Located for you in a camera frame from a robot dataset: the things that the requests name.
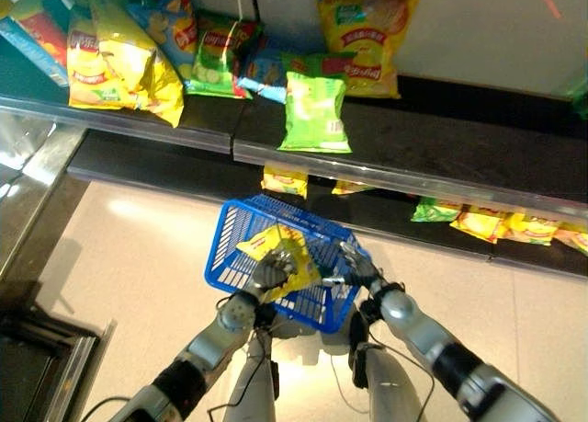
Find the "blue basket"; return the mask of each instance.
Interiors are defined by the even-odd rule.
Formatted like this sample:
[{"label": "blue basket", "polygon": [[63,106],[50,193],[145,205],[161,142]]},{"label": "blue basket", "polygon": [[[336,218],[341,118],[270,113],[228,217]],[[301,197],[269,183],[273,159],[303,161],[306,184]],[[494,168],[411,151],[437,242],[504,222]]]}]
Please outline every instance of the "blue basket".
[{"label": "blue basket", "polygon": [[[318,266],[332,270],[335,276],[349,270],[338,245],[344,241],[359,248],[349,229],[282,201],[258,195],[247,200],[229,200],[222,206],[205,271],[207,283],[229,292],[242,288],[256,261],[236,246],[278,223],[303,233],[309,253]],[[345,320],[357,290],[358,287],[345,285],[312,286],[293,291],[274,304],[280,313],[322,332],[334,333]]]}]

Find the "wire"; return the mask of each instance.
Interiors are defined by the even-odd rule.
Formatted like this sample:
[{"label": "wire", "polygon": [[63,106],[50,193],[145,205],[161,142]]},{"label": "wire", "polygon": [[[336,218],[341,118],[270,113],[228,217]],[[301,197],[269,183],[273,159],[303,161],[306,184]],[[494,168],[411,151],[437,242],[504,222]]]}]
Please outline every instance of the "wire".
[{"label": "wire", "polygon": [[266,356],[267,356],[266,347],[263,344],[263,342],[261,341],[261,338],[259,337],[259,333],[258,332],[259,332],[258,330],[255,330],[255,335],[257,336],[257,342],[259,342],[259,345],[261,346],[261,349],[264,352],[263,355],[261,356],[261,358],[259,359],[259,362],[255,366],[255,369],[254,369],[253,373],[251,373],[251,376],[249,376],[249,379],[245,383],[245,386],[243,388],[243,391],[241,392],[241,396],[239,396],[239,399],[237,400],[237,402],[235,402],[234,404],[227,403],[227,404],[223,404],[223,405],[213,406],[212,408],[209,408],[208,410],[206,410],[206,412],[209,414],[209,420],[210,420],[210,422],[214,422],[214,418],[212,417],[212,412],[213,411],[217,411],[217,410],[220,410],[221,408],[226,408],[228,406],[230,406],[230,407],[239,406],[239,404],[241,403],[241,401],[245,397],[245,393],[247,393],[247,388],[249,388],[249,384],[254,379],[254,376],[257,373],[257,371],[259,370],[259,368],[261,367],[261,364],[264,363],[264,360],[266,359]]},{"label": "wire", "polygon": [[381,342],[379,339],[377,339],[372,333],[371,330],[369,330],[369,335],[371,336],[371,338],[379,345],[383,346],[384,348],[388,349],[389,351],[392,351],[394,353],[396,353],[398,356],[401,356],[402,358],[408,360],[410,363],[412,363],[412,365],[415,365],[416,367],[418,367],[419,369],[421,369],[422,371],[424,371],[427,376],[429,378],[431,378],[431,389],[429,390],[428,395],[426,396],[426,398],[424,399],[423,402],[423,406],[421,406],[421,411],[419,412],[419,415],[416,417],[415,422],[420,422],[421,419],[423,418],[423,414],[424,414],[424,410],[426,409],[426,406],[429,404],[429,401],[431,400],[431,396],[433,395],[433,391],[435,390],[435,378],[433,377],[433,375],[427,371],[421,364],[419,364],[418,362],[412,360],[411,358],[409,358],[408,356],[406,356],[404,353],[402,353],[401,351],[397,350],[396,348],[392,348],[390,346],[387,346],[386,344],[384,344],[383,342]]},{"label": "wire", "polygon": [[94,405],[90,409],[90,411],[88,411],[85,414],[85,416],[80,419],[80,422],[87,422],[87,420],[90,418],[90,416],[93,415],[98,408],[100,408],[104,404],[107,404],[108,402],[114,402],[114,401],[128,402],[128,401],[130,401],[130,398],[129,397],[126,397],[126,396],[110,396],[110,397],[107,397],[106,399],[103,399],[100,402],[98,402],[96,405]]},{"label": "wire", "polygon": [[331,355],[331,368],[333,369],[334,379],[337,382],[337,388],[339,389],[339,394],[341,395],[341,399],[343,399],[343,402],[345,402],[345,405],[347,405],[349,408],[351,408],[356,413],[359,413],[360,415],[369,414],[369,410],[360,410],[358,408],[355,408],[354,406],[349,404],[349,401],[347,401],[347,399],[345,399],[345,396],[343,395],[343,390],[341,389],[341,384],[339,383],[339,377],[337,376],[337,370],[334,369],[333,355]]}]

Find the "store shelf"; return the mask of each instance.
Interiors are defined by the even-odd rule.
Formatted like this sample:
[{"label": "store shelf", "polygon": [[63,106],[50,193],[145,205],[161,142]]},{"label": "store shelf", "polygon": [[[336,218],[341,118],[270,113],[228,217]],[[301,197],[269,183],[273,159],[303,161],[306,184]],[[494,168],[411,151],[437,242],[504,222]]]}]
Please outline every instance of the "store shelf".
[{"label": "store shelf", "polygon": [[[259,193],[262,177],[261,166],[234,162],[223,154],[99,131],[88,133],[68,172],[216,201]],[[560,243],[551,247],[507,241],[491,245],[446,222],[411,222],[417,198],[384,189],[335,196],[333,186],[331,179],[311,177],[306,200],[290,194],[272,195],[360,232],[444,247],[490,262],[588,275],[588,258]]]},{"label": "store shelf", "polygon": [[[499,91],[491,92],[502,95]],[[468,96],[473,102],[472,93]],[[559,132],[555,131],[558,118],[549,120],[548,114],[542,123],[533,126],[535,129],[526,126],[526,113],[532,113],[535,102],[543,100],[552,105],[552,116],[560,112]],[[490,102],[496,105],[495,98]],[[568,121],[561,110],[566,107],[565,102],[523,97],[521,103],[526,107],[518,107],[518,112],[513,110],[510,116],[467,108],[463,111],[466,118],[457,119],[456,116],[464,114],[451,101],[445,113],[453,117],[441,117],[414,112],[421,108],[419,102],[411,102],[410,98],[399,104],[348,99],[342,119],[353,153],[307,154],[277,150],[285,135],[284,107],[256,98],[247,102],[243,111],[233,156],[245,163],[294,167],[312,175],[378,188],[585,222],[585,128],[579,128],[578,122],[565,124]],[[434,112],[435,105],[428,104],[425,111]],[[486,120],[514,126],[489,123],[484,116]]]},{"label": "store shelf", "polygon": [[189,96],[177,129],[146,111],[70,108],[59,88],[20,52],[0,38],[0,110],[32,114],[86,128],[229,154],[243,102]]}]

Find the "blue chip bag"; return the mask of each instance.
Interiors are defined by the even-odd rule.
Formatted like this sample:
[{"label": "blue chip bag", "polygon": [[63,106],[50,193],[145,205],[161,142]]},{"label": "blue chip bag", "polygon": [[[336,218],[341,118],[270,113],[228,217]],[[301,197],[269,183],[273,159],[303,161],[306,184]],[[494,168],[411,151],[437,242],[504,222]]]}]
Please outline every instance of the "blue chip bag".
[{"label": "blue chip bag", "polygon": [[186,94],[194,94],[191,77],[198,27],[191,0],[160,0],[157,7],[129,4],[127,10],[179,72]]},{"label": "blue chip bag", "polygon": [[282,62],[284,51],[268,40],[247,59],[237,85],[262,97],[286,103],[286,68]]}]

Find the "tiled floor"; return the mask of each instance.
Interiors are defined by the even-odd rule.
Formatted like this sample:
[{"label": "tiled floor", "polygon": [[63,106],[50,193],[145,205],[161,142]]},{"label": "tiled floor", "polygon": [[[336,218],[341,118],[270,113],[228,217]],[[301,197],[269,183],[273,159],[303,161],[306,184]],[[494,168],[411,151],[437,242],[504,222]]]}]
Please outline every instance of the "tiled floor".
[{"label": "tiled floor", "polygon": [[[117,327],[86,410],[112,394],[133,395],[172,360],[214,316],[224,294],[202,273],[220,206],[135,188],[92,183],[41,275],[39,301],[48,311],[89,325]],[[522,269],[502,268],[439,250],[359,236],[385,269],[402,280],[426,312],[470,349],[521,383],[565,421],[588,418],[588,284]],[[402,348],[384,325],[375,335]],[[320,334],[275,340],[281,395],[277,420],[367,421],[345,406],[368,408],[346,367],[345,347]],[[205,396],[189,420],[226,402],[244,355]],[[407,371],[423,399],[429,381]],[[91,420],[105,420],[118,404]],[[467,420],[437,386],[429,421]],[[221,420],[221,414],[215,420]]]}]

